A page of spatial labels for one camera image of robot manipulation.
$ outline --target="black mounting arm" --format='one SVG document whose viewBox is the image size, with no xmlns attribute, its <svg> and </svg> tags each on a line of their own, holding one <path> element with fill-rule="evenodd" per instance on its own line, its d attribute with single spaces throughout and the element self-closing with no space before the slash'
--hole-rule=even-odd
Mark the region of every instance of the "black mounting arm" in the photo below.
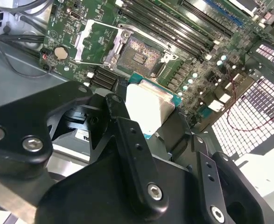
<svg viewBox="0 0 274 224">
<path fill-rule="evenodd" d="M 172 162 L 152 156 L 125 84 L 115 86 L 103 97 L 67 82 L 0 107 L 0 206 L 36 224 L 274 224 L 235 164 L 210 158 L 177 109 L 162 126 Z M 90 132 L 90 164 L 54 184 L 44 169 L 51 141 L 74 128 Z"/>
</svg>

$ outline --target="black cable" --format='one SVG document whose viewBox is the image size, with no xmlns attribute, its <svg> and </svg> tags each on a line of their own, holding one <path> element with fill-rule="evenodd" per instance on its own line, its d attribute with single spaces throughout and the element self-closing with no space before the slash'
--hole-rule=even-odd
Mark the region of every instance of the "black cable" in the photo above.
<svg viewBox="0 0 274 224">
<path fill-rule="evenodd" d="M 34 40 L 43 40 L 43 35 L 0 35 L 0 39 L 34 39 Z"/>
<path fill-rule="evenodd" d="M 54 2 L 54 0 L 49 0 L 48 3 L 42 8 L 40 9 L 39 11 L 35 12 L 35 13 L 26 13 L 26 12 L 21 12 L 22 15 L 25 15 L 25 16 L 31 16 L 31 17 L 35 17 L 35 16 L 38 16 L 40 14 L 42 14 L 50 5 L 52 5 Z"/>
<path fill-rule="evenodd" d="M 19 12 L 28 11 L 28 10 L 31 10 L 33 8 L 36 8 L 40 5 L 42 5 L 43 3 L 45 3 L 46 1 L 47 0 L 35 0 L 31 3 L 19 6 L 17 8 L 0 7 L 0 11 L 10 12 L 10 13 L 19 13 Z"/>
<path fill-rule="evenodd" d="M 37 31 L 41 32 L 42 34 L 45 34 L 47 32 L 45 28 L 43 28 L 42 26 L 38 25 L 33 20 L 30 20 L 26 16 L 21 16 L 20 20 L 22 20 L 23 22 L 31 25 L 32 27 L 34 27 L 34 29 L 36 29 Z"/>
<path fill-rule="evenodd" d="M 6 40 L 0 40 L 0 41 L 3 42 L 3 43 L 5 43 L 5 44 L 7 44 L 7 45 L 9 45 L 9 46 L 11 46 L 11 47 L 13 47 L 13 48 L 21 50 L 23 53 L 31 55 L 31 56 L 33 56 L 33 57 L 35 57 L 37 59 L 40 58 L 40 53 L 39 52 L 34 51 L 34 50 L 32 50 L 32 49 L 30 49 L 30 48 L 28 48 L 28 47 L 26 47 L 26 46 L 24 46 L 22 44 L 19 44 L 17 42 L 10 42 L 10 41 L 6 41 Z"/>
<path fill-rule="evenodd" d="M 8 59 L 8 57 L 7 57 L 7 55 L 6 55 L 5 51 L 4 51 L 4 49 L 2 48 L 1 44 L 0 44 L 0 52 L 1 52 L 1 54 L 3 55 L 5 61 L 6 61 L 7 64 L 8 64 L 8 66 L 9 66 L 16 74 L 18 74 L 19 76 L 26 77 L 26 78 L 42 78 L 42 77 L 45 77 L 46 75 L 48 75 L 48 74 L 51 72 L 51 70 L 52 70 L 51 65 L 48 64 L 49 70 L 48 70 L 46 73 L 44 73 L 44 74 L 37 75 L 37 76 L 31 76 L 31 75 L 23 74 L 23 73 L 17 71 L 17 70 L 13 67 L 13 65 L 10 63 L 10 61 L 9 61 L 9 59 Z"/>
</svg>

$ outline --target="metal bracket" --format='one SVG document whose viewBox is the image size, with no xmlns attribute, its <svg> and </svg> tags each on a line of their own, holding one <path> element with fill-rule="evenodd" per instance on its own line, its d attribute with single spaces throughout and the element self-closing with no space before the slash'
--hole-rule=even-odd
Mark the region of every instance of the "metal bracket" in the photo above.
<svg viewBox="0 0 274 224">
<path fill-rule="evenodd" d="M 38 176 L 53 151 L 47 119 L 56 115 L 59 121 L 63 112 L 86 104 L 91 95 L 80 83 L 66 82 L 0 106 L 0 174 Z"/>
</svg>

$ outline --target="ram slot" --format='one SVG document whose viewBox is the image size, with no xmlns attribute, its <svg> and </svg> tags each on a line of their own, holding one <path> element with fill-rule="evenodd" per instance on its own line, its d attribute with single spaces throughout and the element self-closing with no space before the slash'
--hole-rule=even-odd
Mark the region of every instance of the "ram slot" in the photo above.
<svg viewBox="0 0 274 224">
<path fill-rule="evenodd" d="M 152 23 L 154 23 L 161 29 L 167 31 L 169 34 L 174 36 L 174 39 L 176 38 L 178 42 L 181 42 L 186 45 L 190 45 L 191 47 L 195 48 L 196 50 L 198 50 L 200 52 L 207 51 L 207 49 L 204 46 L 198 45 L 196 40 L 188 37 L 187 35 L 183 35 L 183 36 L 182 36 L 182 34 L 179 35 L 179 33 L 173 27 L 171 27 L 166 21 L 162 20 L 162 18 L 158 18 L 157 16 L 153 15 L 147 9 L 145 9 L 145 8 L 138 9 L 138 7 L 136 7 L 135 5 L 129 7 L 129 9 L 131 11 L 135 11 L 135 12 L 138 12 L 139 14 L 142 14 L 146 19 L 148 19 L 149 21 L 151 21 Z"/>
<path fill-rule="evenodd" d="M 182 3 L 182 6 L 185 7 L 189 12 L 193 13 L 199 19 L 201 19 L 201 20 L 207 22 L 208 24 L 210 24 L 217 31 L 223 33 L 224 35 L 228 36 L 229 38 L 232 37 L 233 32 L 231 32 L 229 29 L 224 27 L 222 24 L 215 21 L 213 18 L 211 18 L 208 15 L 201 12 L 199 9 L 197 9 L 195 6 L 193 6 L 189 2 L 184 0 L 183 3 Z"/>
<path fill-rule="evenodd" d="M 170 29 L 177 32 L 178 35 L 181 35 L 183 38 L 191 38 L 192 41 L 201 45 L 204 48 L 210 48 L 213 46 L 212 41 L 208 39 L 191 28 L 190 26 L 182 23 L 177 18 L 173 17 L 171 14 L 160 9 L 157 5 L 151 3 L 150 1 L 142 0 L 126 0 L 130 1 L 130 4 L 136 7 L 141 7 L 142 9 L 147 10 L 147 15 L 151 16 L 154 20 L 160 20 L 163 24 L 167 25 Z"/>
<path fill-rule="evenodd" d="M 123 14 L 133 20 L 138 22 L 140 25 L 143 27 L 149 29 L 152 33 L 155 35 L 161 37 L 162 39 L 168 41 L 169 43 L 175 45 L 176 47 L 180 48 L 181 50 L 187 52 L 188 54 L 192 55 L 198 60 L 203 59 L 203 55 L 200 51 L 192 49 L 188 45 L 183 45 L 177 41 L 177 39 L 174 36 L 170 36 L 169 33 L 165 32 L 164 30 L 158 28 L 155 24 L 149 24 L 147 20 L 142 20 L 145 19 L 145 17 L 142 14 L 137 13 L 136 11 L 130 11 L 127 8 L 123 9 Z"/>
</svg>

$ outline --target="screw hole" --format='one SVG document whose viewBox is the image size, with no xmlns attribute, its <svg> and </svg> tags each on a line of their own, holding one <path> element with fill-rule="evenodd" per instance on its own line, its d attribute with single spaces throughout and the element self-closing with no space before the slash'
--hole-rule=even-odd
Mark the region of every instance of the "screw hole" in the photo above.
<svg viewBox="0 0 274 224">
<path fill-rule="evenodd" d="M 136 133 L 137 133 L 136 130 L 135 130 L 134 128 L 131 128 L 130 131 L 131 131 L 131 133 L 133 133 L 133 134 L 136 134 Z"/>
<path fill-rule="evenodd" d="M 212 182 L 215 182 L 215 179 L 211 175 L 207 175 L 208 179 L 210 179 Z"/>
<path fill-rule="evenodd" d="M 94 125 L 96 123 L 98 123 L 98 118 L 97 117 L 91 117 L 88 119 L 88 123 L 91 125 Z"/>
<path fill-rule="evenodd" d="M 208 168 L 212 168 L 211 164 L 209 164 L 208 162 L 206 163 Z"/>
<path fill-rule="evenodd" d="M 115 101 L 118 102 L 118 103 L 121 102 L 121 99 L 120 99 L 118 96 L 116 96 L 116 95 L 113 95 L 113 96 L 112 96 L 112 99 L 115 100 Z"/>
<path fill-rule="evenodd" d="M 140 150 L 140 151 L 143 149 L 142 146 L 141 146 L 140 144 L 136 144 L 135 147 L 136 147 L 136 149 L 138 149 L 138 150 Z"/>
</svg>

